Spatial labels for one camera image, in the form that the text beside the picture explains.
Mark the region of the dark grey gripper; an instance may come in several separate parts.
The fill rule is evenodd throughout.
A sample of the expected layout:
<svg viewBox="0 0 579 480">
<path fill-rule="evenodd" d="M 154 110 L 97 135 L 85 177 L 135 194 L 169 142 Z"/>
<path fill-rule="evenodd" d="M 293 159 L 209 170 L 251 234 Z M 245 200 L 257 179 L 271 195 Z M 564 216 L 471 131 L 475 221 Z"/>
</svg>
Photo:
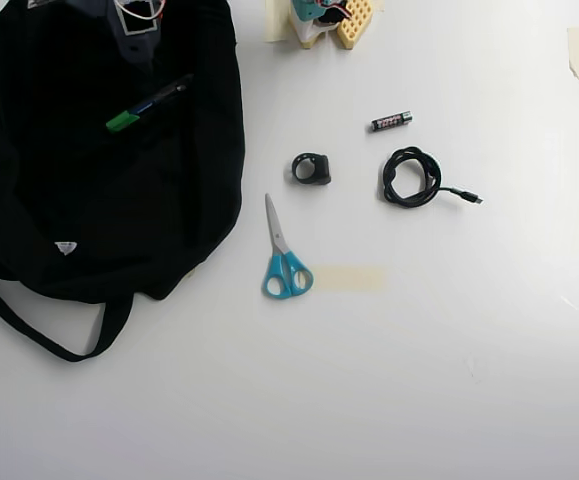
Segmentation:
<svg viewBox="0 0 579 480">
<path fill-rule="evenodd" d="M 153 58 L 158 45 L 163 1 L 131 0 L 109 2 L 107 18 L 117 36 L 123 58 L 142 71 L 153 70 Z"/>
</svg>

